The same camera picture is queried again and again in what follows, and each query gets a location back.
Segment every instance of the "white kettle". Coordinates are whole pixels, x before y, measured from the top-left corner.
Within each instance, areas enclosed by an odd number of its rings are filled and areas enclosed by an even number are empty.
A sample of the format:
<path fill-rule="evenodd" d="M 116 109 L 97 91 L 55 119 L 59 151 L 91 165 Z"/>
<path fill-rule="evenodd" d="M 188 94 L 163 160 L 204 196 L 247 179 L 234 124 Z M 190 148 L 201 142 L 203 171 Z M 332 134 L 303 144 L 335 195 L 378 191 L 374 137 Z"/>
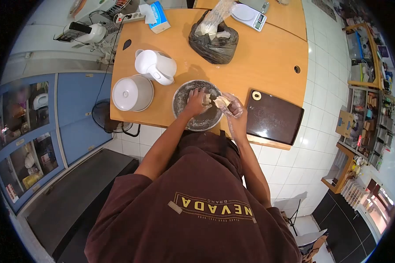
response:
<path fill-rule="evenodd" d="M 155 50 L 137 50 L 135 69 L 148 80 L 155 80 L 162 85 L 174 83 L 177 64 L 169 55 Z"/>

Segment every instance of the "black tile floor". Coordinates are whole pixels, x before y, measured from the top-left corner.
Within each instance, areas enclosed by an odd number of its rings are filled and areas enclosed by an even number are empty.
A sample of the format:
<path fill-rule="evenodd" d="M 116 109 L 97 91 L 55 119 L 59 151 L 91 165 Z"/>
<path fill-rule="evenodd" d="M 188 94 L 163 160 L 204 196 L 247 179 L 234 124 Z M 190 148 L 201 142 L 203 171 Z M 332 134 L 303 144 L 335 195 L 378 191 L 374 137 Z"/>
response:
<path fill-rule="evenodd" d="M 327 243 L 336 263 L 360 263 L 376 247 L 364 219 L 341 194 L 329 190 L 312 215 L 321 229 L 328 229 Z"/>

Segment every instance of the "power strip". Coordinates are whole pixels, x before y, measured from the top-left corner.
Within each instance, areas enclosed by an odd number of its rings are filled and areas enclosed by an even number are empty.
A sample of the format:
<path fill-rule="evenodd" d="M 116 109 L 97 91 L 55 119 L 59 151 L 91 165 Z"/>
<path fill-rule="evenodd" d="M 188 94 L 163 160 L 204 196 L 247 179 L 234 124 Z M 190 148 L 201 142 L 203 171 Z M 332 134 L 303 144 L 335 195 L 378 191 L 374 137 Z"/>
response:
<path fill-rule="evenodd" d="M 120 24 L 121 22 L 123 22 L 123 24 L 125 24 L 125 23 L 134 22 L 134 21 L 140 21 L 140 20 L 145 20 L 145 15 L 142 15 L 141 12 L 130 13 L 127 15 L 119 13 L 119 14 L 117 14 L 116 25 Z"/>

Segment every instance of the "person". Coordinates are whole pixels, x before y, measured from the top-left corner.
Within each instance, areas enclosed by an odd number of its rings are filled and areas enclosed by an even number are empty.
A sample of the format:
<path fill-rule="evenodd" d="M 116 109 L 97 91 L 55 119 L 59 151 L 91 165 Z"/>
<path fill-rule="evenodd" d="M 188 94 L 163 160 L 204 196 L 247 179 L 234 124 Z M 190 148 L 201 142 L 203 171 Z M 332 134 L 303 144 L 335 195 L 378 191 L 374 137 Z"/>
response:
<path fill-rule="evenodd" d="M 135 173 L 115 179 L 87 239 L 89 262 L 302 261 L 279 209 L 271 205 L 269 185 L 247 140 L 242 103 L 223 93 L 231 104 L 221 110 L 237 146 L 211 132 L 184 132 L 204 110 L 203 96 L 192 90 Z"/>

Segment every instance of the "black floor mat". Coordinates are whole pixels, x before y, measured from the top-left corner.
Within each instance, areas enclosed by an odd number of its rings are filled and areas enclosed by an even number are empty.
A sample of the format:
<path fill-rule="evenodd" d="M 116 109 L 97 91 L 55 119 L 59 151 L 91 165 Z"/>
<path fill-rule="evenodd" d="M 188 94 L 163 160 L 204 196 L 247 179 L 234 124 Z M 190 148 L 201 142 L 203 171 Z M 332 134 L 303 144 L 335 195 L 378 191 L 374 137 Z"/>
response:
<path fill-rule="evenodd" d="M 332 19 L 337 21 L 337 18 L 335 17 L 334 10 L 330 8 L 327 4 L 322 2 L 322 0 L 312 0 L 312 3 L 315 4 L 318 8 L 320 8 L 323 12 L 325 12 L 328 16 L 330 16 Z"/>

